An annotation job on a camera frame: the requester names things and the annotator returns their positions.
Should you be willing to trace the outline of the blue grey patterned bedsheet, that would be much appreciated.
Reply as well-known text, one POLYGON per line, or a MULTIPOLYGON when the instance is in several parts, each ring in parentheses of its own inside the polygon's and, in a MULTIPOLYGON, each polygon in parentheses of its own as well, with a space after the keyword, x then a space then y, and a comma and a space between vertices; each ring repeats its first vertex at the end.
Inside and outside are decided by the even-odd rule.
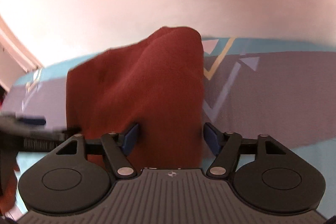
MULTIPOLYGON (((248 139, 271 136, 322 173, 326 192, 318 211, 335 215, 335 49, 266 39, 201 42, 202 130, 209 122, 248 139)), ((38 69, 13 87, 31 90, 39 81, 64 78, 99 54, 38 69)), ((200 166, 213 158, 202 133, 200 166)))

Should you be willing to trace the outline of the white door frame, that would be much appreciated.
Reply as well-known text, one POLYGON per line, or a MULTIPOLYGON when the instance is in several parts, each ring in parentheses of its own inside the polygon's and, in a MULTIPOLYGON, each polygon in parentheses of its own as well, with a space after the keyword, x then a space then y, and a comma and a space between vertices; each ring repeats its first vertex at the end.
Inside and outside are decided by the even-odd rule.
POLYGON ((42 67, 1 18, 1 87, 8 92, 18 78, 42 67))

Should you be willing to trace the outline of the dark red knit sweater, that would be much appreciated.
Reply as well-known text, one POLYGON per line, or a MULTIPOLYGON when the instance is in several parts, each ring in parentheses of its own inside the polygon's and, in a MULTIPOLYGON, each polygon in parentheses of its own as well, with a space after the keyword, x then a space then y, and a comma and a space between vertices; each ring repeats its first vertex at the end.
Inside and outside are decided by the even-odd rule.
POLYGON ((88 139, 141 135, 128 159, 136 170, 197 168, 202 161, 203 47, 189 27, 163 27, 137 44, 107 50, 60 79, 11 89, 3 110, 44 117, 48 128, 80 127, 88 139))

